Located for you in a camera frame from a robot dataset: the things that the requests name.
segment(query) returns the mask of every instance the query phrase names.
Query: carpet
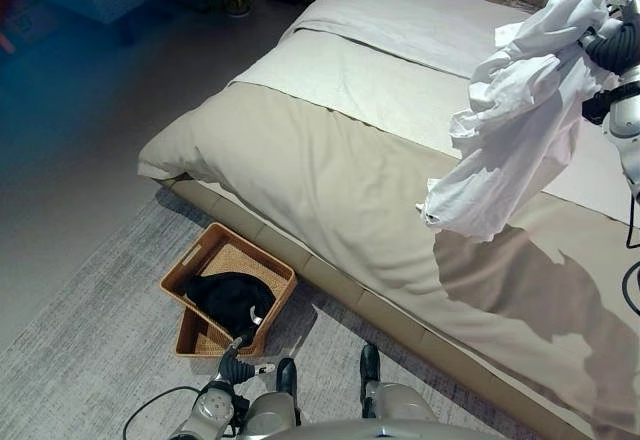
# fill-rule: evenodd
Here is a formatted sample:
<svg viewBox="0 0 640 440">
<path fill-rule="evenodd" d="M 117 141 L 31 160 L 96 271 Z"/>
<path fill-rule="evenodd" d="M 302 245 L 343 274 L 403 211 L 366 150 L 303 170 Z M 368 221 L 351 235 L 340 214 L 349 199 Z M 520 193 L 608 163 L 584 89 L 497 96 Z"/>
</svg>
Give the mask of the carpet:
<svg viewBox="0 0 640 440">
<path fill-rule="evenodd" d="M 173 353 L 182 309 L 158 281 L 211 221 L 161 189 L 88 258 L 0 353 L 1 438 L 118 438 L 144 401 L 177 385 L 207 383 L 214 359 Z M 304 423 L 358 418 L 365 341 L 380 349 L 383 381 L 414 387 L 440 421 L 511 439 L 537 438 L 304 282 L 272 325 L 263 359 L 295 358 Z M 254 399 L 274 385 L 269 374 L 237 391 Z M 185 391 L 160 399 L 132 423 L 129 438 L 167 438 L 194 396 Z"/>
</svg>

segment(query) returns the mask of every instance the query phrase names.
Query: robot leg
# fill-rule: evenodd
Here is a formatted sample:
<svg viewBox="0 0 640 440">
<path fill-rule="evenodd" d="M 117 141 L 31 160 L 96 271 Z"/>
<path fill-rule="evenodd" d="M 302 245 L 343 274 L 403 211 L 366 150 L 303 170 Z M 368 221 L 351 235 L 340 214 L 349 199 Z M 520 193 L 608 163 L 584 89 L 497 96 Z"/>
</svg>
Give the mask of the robot leg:
<svg viewBox="0 0 640 440">
<path fill-rule="evenodd" d="M 293 359 L 284 358 L 278 364 L 276 390 L 258 397 L 249 407 L 238 439 L 260 440 L 300 425 L 296 406 L 297 372 Z"/>
<path fill-rule="evenodd" d="M 296 426 L 293 397 L 286 392 L 265 393 L 249 407 L 239 440 L 261 440 Z"/>
<path fill-rule="evenodd" d="M 413 388 L 380 382 L 380 355 L 373 344 L 365 345 L 360 354 L 360 381 L 363 418 L 438 421 Z"/>
<path fill-rule="evenodd" d="M 369 418 L 438 421 L 418 392 L 399 383 L 368 382 L 367 401 L 372 413 Z"/>
</svg>

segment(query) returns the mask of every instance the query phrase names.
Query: black garment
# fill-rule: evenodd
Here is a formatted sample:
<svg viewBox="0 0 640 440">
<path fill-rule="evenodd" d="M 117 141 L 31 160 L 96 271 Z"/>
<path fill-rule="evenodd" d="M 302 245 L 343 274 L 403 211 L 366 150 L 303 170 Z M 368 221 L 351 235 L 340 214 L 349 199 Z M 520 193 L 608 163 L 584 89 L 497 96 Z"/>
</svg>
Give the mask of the black garment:
<svg viewBox="0 0 640 440">
<path fill-rule="evenodd" d="M 209 315 L 233 338 L 248 335 L 244 345 L 253 341 L 258 326 L 251 320 L 251 307 L 256 317 L 264 318 L 275 302 L 269 287 L 259 278 L 246 273 L 225 272 L 194 275 L 185 284 L 187 297 Z"/>
</svg>

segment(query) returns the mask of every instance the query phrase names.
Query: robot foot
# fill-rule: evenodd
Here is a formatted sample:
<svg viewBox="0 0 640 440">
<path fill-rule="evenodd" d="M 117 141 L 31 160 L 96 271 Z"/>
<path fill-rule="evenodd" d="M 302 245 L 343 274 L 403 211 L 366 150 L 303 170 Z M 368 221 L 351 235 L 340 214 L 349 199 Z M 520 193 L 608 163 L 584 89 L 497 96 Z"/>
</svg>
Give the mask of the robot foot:
<svg viewBox="0 0 640 440">
<path fill-rule="evenodd" d="M 370 407 L 366 408 L 366 406 L 367 404 L 371 404 L 371 402 L 366 402 L 365 400 L 367 396 L 367 383 L 372 381 L 380 381 L 380 354 L 378 353 L 378 347 L 368 343 L 362 348 L 362 352 L 360 353 L 360 402 L 363 406 L 363 416 L 365 415 L 365 410 L 370 410 Z"/>
<path fill-rule="evenodd" d="M 298 408 L 298 371 L 293 358 L 283 358 L 278 363 L 276 372 L 276 391 L 291 395 L 295 407 L 296 424 L 300 425 L 300 409 Z"/>
</svg>

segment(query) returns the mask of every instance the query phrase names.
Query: black cable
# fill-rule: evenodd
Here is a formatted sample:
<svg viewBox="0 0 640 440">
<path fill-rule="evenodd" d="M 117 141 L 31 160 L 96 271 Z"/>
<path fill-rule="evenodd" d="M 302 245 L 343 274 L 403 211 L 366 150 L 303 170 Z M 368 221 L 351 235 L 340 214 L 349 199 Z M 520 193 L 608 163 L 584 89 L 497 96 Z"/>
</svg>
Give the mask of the black cable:
<svg viewBox="0 0 640 440">
<path fill-rule="evenodd" d="M 635 220 L 635 205 L 636 201 L 631 195 L 631 207 L 629 208 L 629 231 L 627 233 L 627 248 L 638 248 L 640 247 L 640 243 L 636 243 L 635 245 L 631 245 L 631 236 L 633 235 L 633 223 Z M 633 303 L 631 297 L 629 296 L 629 278 L 631 278 L 631 274 L 638 270 L 636 274 L 636 279 L 638 281 L 638 289 L 640 290 L 640 262 L 633 265 L 627 272 L 624 274 L 622 278 L 622 296 L 624 297 L 625 302 L 629 305 L 629 308 L 633 310 L 637 315 L 640 315 L 640 308 Z"/>
<path fill-rule="evenodd" d="M 129 417 L 129 420 L 127 420 L 127 423 L 124 424 L 124 428 L 122 429 L 122 440 L 127 440 L 127 428 L 129 428 L 129 424 L 133 421 L 133 419 L 136 418 L 136 415 L 138 415 L 142 410 L 147 408 L 150 404 L 158 400 L 160 397 L 164 397 L 165 395 L 168 395 L 169 393 L 175 392 L 177 390 L 191 390 L 192 392 L 196 392 L 198 395 L 200 394 L 200 390 L 198 390 L 197 388 L 181 386 L 172 388 L 170 390 L 167 390 L 166 392 L 162 392 L 160 395 L 156 395 L 151 400 L 143 404 L 138 410 L 133 412 L 133 415 Z"/>
<path fill-rule="evenodd" d="M 631 207 L 629 208 L 629 231 L 627 232 L 627 248 L 638 248 L 640 247 L 640 243 L 636 243 L 635 245 L 631 245 L 631 235 L 633 235 L 633 222 L 635 220 L 636 214 L 636 201 L 631 195 Z"/>
<path fill-rule="evenodd" d="M 624 274 L 624 278 L 622 279 L 622 295 L 624 296 L 627 305 L 629 305 L 629 308 L 631 308 L 631 310 L 633 310 L 637 315 L 640 315 L 640 308 L 633 303 L 633 300 L 631 300 L 631 297 L 629 296 L 629 278 L 631 278 L 631 274 L 634 270 L 638 270 L 636 279 L 638 280 L 638 288 L 640 289 L 640 262 L 638 262 Z"/>
</svg>

